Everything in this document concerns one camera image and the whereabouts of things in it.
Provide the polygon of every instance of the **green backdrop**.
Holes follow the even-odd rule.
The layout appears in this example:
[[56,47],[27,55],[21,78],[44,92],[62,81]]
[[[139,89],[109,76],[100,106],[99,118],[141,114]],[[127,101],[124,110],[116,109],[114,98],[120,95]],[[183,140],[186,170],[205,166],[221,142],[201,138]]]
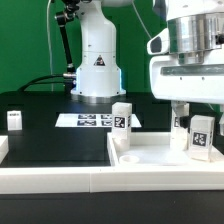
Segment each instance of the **green backdrop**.
[[[50,74],[47,42],[48,0],[0,1],[0,92],[17,90],[28,81]],[[136,0],[136,7],[152,36],[164,28],[152,12],[151,0]],[[59,28],[54,15],[63,10],[61,0],[51,4],[51,40],[54,74],[66,71],[65,56]],[[145,34],[132,6],[104,8],[105,16],[117,28],[117,64],[122,69],[123,87],[129,92],[150,91]],[[76,67],[81,63],[81,30],[77,19],[67,25],[72,56]],[[30,90],[50,90],[51,86]]]

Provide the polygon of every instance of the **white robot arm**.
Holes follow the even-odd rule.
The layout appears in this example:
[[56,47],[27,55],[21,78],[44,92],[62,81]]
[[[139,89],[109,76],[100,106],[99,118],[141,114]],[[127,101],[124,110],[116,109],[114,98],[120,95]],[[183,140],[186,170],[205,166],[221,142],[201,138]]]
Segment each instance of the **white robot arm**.
[[166,0],[165,7],[167,29],[147,46],[151,55],[167,54],[150,62],[153,94],[173,105],[223,105],[224,1]]
[[121,87],[121,70],[116,64],[116,28],[104,17],[102,7],[126,6],[132,0],[63,2],[67,4],[67,8],[68,2],[78,6],[74,11],[82,30],[82,63],[76,71],[76,86],[71,90],[72,99],[107,103],[114,97],[124,96],[126,91]]

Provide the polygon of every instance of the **black cable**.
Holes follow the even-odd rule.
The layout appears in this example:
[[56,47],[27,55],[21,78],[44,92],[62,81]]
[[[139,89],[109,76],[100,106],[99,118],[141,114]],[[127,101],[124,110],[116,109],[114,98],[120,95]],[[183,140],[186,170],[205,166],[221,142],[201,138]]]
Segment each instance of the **black cable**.
[[41,84],[41,82],[39,82],[39,81],[46,80],[46,79],[54,79],[54,78],[63,78],[63,75],[48,75],[48,76],[42,76],[42,77],[33,79],[32,81],[28,82],[27,84],[21,86],[17,91],[23,92],[30,85]]
[[29,86],[32,86],[32,85],[42,85],[42,84],[64,84],[64,82],[57,82],[57,81],[54,81],[54,82],[28,83],[28,84],[22,86],[21,88],[19,88],[18,91],[23,92],[23,91],[24,91],[26,88],[28,88]]

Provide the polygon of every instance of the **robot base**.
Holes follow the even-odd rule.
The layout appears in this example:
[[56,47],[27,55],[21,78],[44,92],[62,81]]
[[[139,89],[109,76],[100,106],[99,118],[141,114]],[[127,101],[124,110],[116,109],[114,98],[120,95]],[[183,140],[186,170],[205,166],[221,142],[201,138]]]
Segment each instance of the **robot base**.
[[92,103],[92,104],[98,104],[98,103],[113,103],[117,100],[122,100],[126,98],[126,94],[119,94],[117,96],[111,96],[111,97],[93,97],[93,96],[84,96],[84,95],[77,95],[77,94],[71,94],[71,99],[74,101],[81,101],[84,103]]

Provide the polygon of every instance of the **black table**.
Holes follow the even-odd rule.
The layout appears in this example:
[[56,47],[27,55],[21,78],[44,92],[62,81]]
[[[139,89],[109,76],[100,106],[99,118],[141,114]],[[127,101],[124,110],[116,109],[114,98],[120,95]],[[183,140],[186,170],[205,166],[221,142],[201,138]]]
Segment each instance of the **black table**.
[[[167,101],[149,93],[128,93],[139,131],[169,131]],[[111,104],[74,102],[63,93],[7,92],[0,95],[0,135],[9,136],[2,168],[110,166],[106,136],[110,128],[56,128],[60,113],[111,113]],[[6,112],[21,110],[22,131],[7,131]],[[202,104],[191,113],[219,115]],[[214,145],[224,151],[224,139]],[[223,223],[223,191],[110,192],[0,195],[1,223]]]

